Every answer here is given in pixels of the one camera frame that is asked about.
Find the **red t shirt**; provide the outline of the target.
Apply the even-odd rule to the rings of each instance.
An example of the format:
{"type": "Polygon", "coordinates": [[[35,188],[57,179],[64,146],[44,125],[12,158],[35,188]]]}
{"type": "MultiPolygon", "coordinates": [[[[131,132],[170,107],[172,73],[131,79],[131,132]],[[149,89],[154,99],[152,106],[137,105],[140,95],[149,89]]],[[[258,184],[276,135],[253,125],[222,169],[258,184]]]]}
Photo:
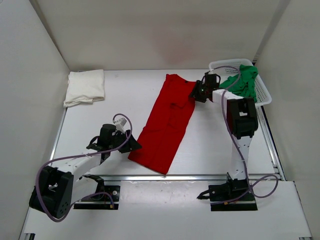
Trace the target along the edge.
{"type": "Polygon", "coordinates": [[[190,97],[194,81],[167,74],[145,127],[128,159],[152,171],[166,175],[182,142],[196,103],[190,97]]]}

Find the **white t shirt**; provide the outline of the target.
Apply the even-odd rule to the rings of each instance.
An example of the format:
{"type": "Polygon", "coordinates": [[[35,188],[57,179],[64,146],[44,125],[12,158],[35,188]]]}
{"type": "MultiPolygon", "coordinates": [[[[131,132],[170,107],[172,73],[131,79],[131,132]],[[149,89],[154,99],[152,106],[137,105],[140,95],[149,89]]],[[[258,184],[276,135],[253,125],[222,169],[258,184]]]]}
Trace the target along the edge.
{"type": "Polygon", "coordinates": [[[102,69],[69,73],[64,108],[93,104],[103,101],[105,97],[105,76],[102,69]]]}

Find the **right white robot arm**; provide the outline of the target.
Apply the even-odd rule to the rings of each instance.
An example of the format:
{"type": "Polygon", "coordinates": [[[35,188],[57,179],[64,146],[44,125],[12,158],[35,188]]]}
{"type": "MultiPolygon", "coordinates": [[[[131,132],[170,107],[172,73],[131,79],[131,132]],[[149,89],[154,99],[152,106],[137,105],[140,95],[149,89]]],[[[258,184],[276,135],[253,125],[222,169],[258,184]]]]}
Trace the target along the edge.
{"type": "Polygon", "coordinates": [[[258,129],[258,118],[255,101],[252,97],[238,96],[220,88],[221,77],[206,72],[197,80],[190,97],[197,102],[207,100],[220,104],[226,128],[232,140],[231,164],[228,176],[233,181],[243,181],[247,177],[249,148],[255,131],[258,129]]]}

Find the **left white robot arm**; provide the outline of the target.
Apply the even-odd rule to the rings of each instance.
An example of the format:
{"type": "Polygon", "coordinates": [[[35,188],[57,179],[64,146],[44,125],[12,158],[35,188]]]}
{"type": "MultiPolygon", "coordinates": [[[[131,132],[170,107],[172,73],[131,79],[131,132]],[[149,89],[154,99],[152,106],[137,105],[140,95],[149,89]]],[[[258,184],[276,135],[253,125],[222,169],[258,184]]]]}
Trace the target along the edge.
{"type": "Polygon", "coordinates": [[[125,130],[123,124],[116,123],[103,124],[99,135],[93,137],[86,148],[92,153],[64,157],[59,166],[47,163],[39,169],[28,203],[30,208],[47,214],[54,222],[61,222],[73,204],[81,200],[109,200],[110,208],[115,207],[111,193],[105,190],[104,179],[90,171],[102,165],[111,152],[130,153],[142,146],[130,129],[125,130]]]}

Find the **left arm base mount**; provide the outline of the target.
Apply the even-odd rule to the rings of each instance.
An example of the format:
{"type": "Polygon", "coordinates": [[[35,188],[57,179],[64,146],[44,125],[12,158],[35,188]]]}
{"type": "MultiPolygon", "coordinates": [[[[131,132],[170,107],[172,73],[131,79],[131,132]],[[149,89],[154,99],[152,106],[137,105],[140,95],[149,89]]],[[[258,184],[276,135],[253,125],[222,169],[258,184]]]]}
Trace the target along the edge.
{"type": "Polygon", "coordinates": [[[98,175],[87,174],[80,180],[89,180],[90,184],[96,183],[95,191],[85,193],[84,197],[75,202],[75,210],[118,210],[121,195],[121,186],[115,183],[108,183],[98,175]]]}

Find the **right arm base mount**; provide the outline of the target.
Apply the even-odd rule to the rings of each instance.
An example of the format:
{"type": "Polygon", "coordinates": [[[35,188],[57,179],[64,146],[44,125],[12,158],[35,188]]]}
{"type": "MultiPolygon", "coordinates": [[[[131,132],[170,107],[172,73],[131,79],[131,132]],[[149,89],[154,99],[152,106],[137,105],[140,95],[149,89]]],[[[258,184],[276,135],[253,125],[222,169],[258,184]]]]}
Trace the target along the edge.
{"type": "Polygon", "coordinates": [[[232,179],[227,174],[223,184],[211,184],[197,196],[198,200],[209,200],[212,212],[257,211],[255,196],[249,192],[245,179],[232,179]]]}

